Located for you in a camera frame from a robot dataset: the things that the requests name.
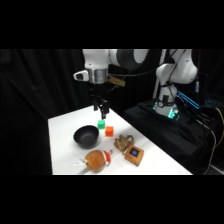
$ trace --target black cable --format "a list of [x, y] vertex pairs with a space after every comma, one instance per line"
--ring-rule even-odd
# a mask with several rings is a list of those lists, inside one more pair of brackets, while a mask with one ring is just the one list
[[[167, 58], [161, 65], [159, 65], [159, 67], [161, 67], [162, 65], [164, 65], [169, 59], [171, 59], [172, 58], [172, 56], [177, 52], [177, 50], [178, 49], [176, 49], [171, 55], [170, 55], [170, 57], [169, 58]], [[137, 74], [137, 75], [116, 75], [116, 74], [110, 74], [110, 75], [113, 75], [113, 76], [118, 76], [118, 77], [135, 77], [135, 76], [140, 76], [140, 75], [146, 75], [146, 74], [148, 74], [148, 73], [151, 73], [151, 72], [154, 72], [154, 71], [156, 71], [159, 67], [157, 67], [157, 68], [155, 68], [155, 69], [153, 69], [153, 70], [151, 70], [151, 71], [148, 71], [148, 72], [145, 72], [145, 73], [141, 73], [141, 74]]]
[[[202, 117], [202, 123], [206, 126], [208, 126], [208, 124], [205, 122], [205, 120], [203, 119], [203, 114], [202, 114], [202, 110], [201, 110], [201, 104], [200, 104], [200, 100], [199, 100], [199, 88], [200, 88], [200, 85], [199, 85], [199, 74], [200, 74], [200, 69], [201, 69], [201, 51], [202, 49], [199, 49], [199, 56], [198, 56], [198, 72], [197, 72], [197, 76], [196, 76], [196, 98], [197, 98], [197, 103], [199, 105], [199, 111], [200, 111], [200, 114], [201, 114], [201, 117]], [[204, 131], [204, 138], [206, 139], [206, 134], [205, 134], [205, 126], [203, 126], [203, 131]]]

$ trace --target wire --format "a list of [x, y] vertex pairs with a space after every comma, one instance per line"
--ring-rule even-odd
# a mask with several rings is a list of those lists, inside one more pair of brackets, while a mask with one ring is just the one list
[[[159, 67], [161, 67], [161, 66], [164, 65], [169, 59], [171, 59], [172, 56], [177, 52], [177, 50], [178, 50], [178, 49], [175, 49], [175, 51], [170, 55], [170, 57], [167, 58], [167, 59], [163, 62], [163, 64], [159, 65]], [[135, 74], [135, 75], [134, 75], [134, 74], [131, 74], [131, 75], [129, 75], [129, 74], [127, 74], [127, 75], [110, 74], [110, 75], [118, 76], [118, 77], [135, 77], [135, 76], [146, 75], [146, 74], [149, 74], [149, 73], [151, 73], [151, 72], [154, 72], [154, 71], [156, 71], [159, 67], [157, 67], [157, 68], [155, 68], [155, 69], [152, 69], [151, 71], [144, 72], [144, 73], [141, 73], [141, 74]]]
[[221, 116], [221, 118], [222, 118], [222, 123], [223, 123], [223, 134], [222, 134], [222, 138], [221, 138], [221, 140], [219, 141], [219, 143], [216, 145], [215, 148], [217, 148], [217, 147], [221, 144], [221, 142], [222, 142], [222, 140], [223, 140], [223, 138], [224, 138], [224, 118], [223, 118], [223, 116], [222, 116], [221, 111], [220, 111], [218, 108], [216, 108], [216, 110], [219, 112], [219, 114], [220, 114], [220, 116]]
[[[206, 127], [208, 130], [210, 130], [210, 128], [207, 127], [205, 124], [201, 123], [201, 122], [198, 121], [197, 119], [196, 119], [196, 121], [197, 121], [199, 124], [201, 124], [201, 125], [203, 125], [204, 127]], [[208, 169], [205, 171], [205, 173], [204, 173], [203, 175], [206, 175], [206, 174], [208, 173], [210, 167], [211, 167], [211, 163], [212, 163], [213, 155], [214, 155], [215, 148], [216, 148], [216, 137], [215, 137], [215, 134], [214, 134], [213, 131], [211, 131], [211, 133], [212, 133], [212, 135], [213, 135], [213, 137], [214, 137], [214, 146], [213, 146], [213, 148], [212, 148], [212, 154], [211, 154], [211, 157], [210, 157], [210, 160], [209, 160]]]

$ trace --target wooden block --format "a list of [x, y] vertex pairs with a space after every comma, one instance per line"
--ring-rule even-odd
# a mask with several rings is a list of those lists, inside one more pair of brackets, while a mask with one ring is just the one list
[[127, 152], [125, 153], [125, 159], [131, 163], [133, 163], [136, 166], [139, 166], [139, 164], [142, 161], [144, 155], [144, 151], [133, 146], [130, 145]]

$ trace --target dark floor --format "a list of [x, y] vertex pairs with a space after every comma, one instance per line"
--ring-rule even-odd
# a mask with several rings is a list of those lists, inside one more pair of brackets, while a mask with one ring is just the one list
[[213, 168], [210, 168], [208, 173], [206, 174], [206, 176], [211, 176], [211, 175], [219, 176], [219, 175], [222, 175], [222, 174], [219, 173], [218, 171], [214, 170]]

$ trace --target black background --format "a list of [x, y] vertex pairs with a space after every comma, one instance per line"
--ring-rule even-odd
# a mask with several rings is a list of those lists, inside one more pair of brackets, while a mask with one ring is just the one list
[[[135, 73], [158, 66], [160, 54], [152, 49]], [[224, 49], [203, 49], [207, 90], [218, 97], [224, 96], [223, 61]], [[52, 174], [47, 120], [90, 105], [88, 84], [73, 79], [83, 69], [81, 49], [0, 49], [0, 174]], [[111, 66], [110, 72], [128, 71]], [[125, 88], [108, 93], [110, 107], [123, 116], [150, 100], [155, 80], [155, 72], [126, 78]]]

